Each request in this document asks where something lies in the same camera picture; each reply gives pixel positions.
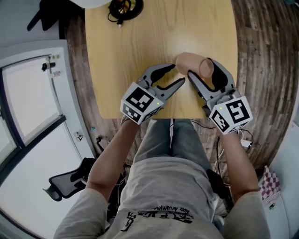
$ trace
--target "wooden table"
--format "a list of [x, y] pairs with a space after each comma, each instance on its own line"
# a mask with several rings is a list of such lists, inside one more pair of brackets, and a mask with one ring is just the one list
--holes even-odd
[[[144, 0], [144, 9], [121, 28], [107, 19], [108, 5], [86, 9], [90, 71], [101, 117], [117, 119], [121, 98], [149, 66], [174, 63], [192, 52], [211, 57], [237, 76], [237, 37], [230, 0]], [[182, 76], [173, 70], [158, 85]], [[156, 118], [204, 118], [188, 79]]]

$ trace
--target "jeans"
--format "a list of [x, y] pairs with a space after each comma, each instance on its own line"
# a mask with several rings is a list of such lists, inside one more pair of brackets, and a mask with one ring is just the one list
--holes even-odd
[[204, 170], [212, 169], [199, 136], [188, 119], [174, 119], [172, 143], [170, 119], [152, 119], [134, 162], [154, 157], [177, 157], [191, 160]]

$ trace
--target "person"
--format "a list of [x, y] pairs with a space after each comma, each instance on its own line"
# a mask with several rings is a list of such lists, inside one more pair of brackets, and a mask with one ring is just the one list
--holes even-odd
[[136, 153], [114, 222], [106, 228], [107, 202], [140, 126], [124, 121], [99, 156], [86, 189], [58, 227], [56, 239], [268, 239], [255, 170], [237, 133], [221, 135], [234, 207], [219, 230], [219, 197], [199, 136], [188, 119], [152, 119]]

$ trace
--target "white power adapter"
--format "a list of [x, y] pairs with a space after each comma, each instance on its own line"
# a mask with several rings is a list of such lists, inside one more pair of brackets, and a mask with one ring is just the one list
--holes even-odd
[[241, 140], [241, 144], [245, 148], [250, 148], [252, 146], [252, 141], [249, 140]]

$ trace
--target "wooden floor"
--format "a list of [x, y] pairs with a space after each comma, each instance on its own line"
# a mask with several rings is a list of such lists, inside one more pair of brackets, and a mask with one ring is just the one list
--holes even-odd
[[[255, 168], [269, 164], [284, 137], [292, 114], [299, 72], [299, 8], [282, 0], [232, 0], [238, 37], [238, 89], [247, 96], [254, 120], [246, 127], [254, 137], [249, 158]], [[89, 71], [84, 12], [70, 19], [65, 28], [75, 87], [90, 137], [102, 137], [105, 147], [120, 127], [120, 120], [99, 115]], [[212, 127], [207, 120], [201, 124]], [[147, 125], [142, 126], [130, 154], [132, 159]], [[210, 162], [216, 158], [216, 132], [195, 125]], [[222, 175], [227, 174], [221, 157]]]

